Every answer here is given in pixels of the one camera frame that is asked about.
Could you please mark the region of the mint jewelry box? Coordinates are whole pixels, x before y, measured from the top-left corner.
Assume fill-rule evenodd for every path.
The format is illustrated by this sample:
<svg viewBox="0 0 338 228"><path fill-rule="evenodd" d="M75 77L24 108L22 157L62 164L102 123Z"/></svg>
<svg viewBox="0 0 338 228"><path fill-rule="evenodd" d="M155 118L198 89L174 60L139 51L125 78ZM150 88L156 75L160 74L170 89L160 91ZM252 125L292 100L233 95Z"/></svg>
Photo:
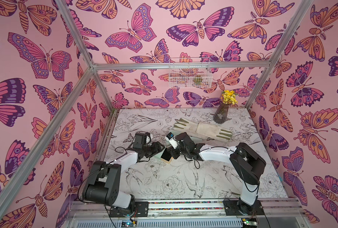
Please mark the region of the mint jewelry box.
<svg viewBox="0 0 338 228"><path fill-rule="evenodd" d="M173 156L172 156L172 154L170 153L170 151L169 151L168 148L166 148L166 149L162 152L162 154L161 154L161 156L160 156L160 159L161 159L163 162L165 162L165 163L171 163L171 161L173 160Z"/></svg>

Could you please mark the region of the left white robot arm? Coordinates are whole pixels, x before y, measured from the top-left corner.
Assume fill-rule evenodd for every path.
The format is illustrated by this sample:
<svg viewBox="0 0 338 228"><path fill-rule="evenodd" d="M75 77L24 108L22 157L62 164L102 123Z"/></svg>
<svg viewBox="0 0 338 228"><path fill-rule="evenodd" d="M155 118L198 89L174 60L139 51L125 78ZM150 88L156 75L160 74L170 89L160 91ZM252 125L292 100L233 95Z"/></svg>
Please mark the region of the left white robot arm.
<svg viewBox="0 0 338 228"><path fill-rule="evenodd" d="M132 165L165 151L165 146L154 142L148 132L138 132L129 146L118 147L123 155L111 162L95 161L85 180L81 202L101 204L124 216L135 213L135 197L120 190L121 173Z"/></svg>

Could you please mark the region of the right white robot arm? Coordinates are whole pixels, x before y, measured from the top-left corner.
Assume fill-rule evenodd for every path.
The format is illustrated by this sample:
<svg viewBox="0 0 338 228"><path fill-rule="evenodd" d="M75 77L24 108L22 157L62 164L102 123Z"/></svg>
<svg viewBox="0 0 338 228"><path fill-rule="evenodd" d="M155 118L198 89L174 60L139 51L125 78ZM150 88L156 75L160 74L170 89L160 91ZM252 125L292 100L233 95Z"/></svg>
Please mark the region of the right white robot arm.
<svg viewBox="0 0 338 228"><path fill-rule="evenodd" d="M267 163L249 145L243 142L232 147L195 144L185 132L179 135L168 133L165 138L171 145L169 152L174 159L183 155L194 162L230 163L242 180L242 190L237 203L239 212L243 215L254 213L260 178Z"/></svg>

